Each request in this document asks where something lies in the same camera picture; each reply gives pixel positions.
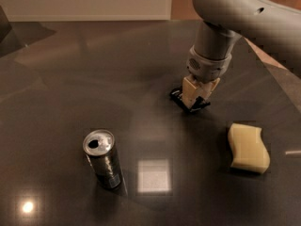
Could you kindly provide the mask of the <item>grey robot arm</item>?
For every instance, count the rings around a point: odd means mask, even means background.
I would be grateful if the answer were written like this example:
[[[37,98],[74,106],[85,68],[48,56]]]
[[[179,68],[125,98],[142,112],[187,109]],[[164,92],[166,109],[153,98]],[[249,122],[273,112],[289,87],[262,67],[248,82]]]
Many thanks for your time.
[[[235,42],[245,37],[295,75],[301,74],[301,12],[269,0],[193,0],[202,19],[189,51],[182,102],[203,106],[231,61]]]

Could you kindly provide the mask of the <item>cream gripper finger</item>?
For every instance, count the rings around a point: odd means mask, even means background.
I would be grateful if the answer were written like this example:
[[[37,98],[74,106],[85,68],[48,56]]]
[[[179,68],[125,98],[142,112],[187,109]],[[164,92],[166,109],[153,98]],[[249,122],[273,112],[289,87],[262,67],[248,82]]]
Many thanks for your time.
[[[220,82],[220,79],[216,78],[214,81],[211,81],[206,84],[202,84],[201,85],[201,97],[204,100],[207,100],[211,96],[211,94],[213,93],[213,91],[215,90],[215,88],[217,87],[219,82]]]
[[[182,81],[182,102],[187,108],[192,108],[198,97],[201,97],[199,82],[192,75],[185,76]]]

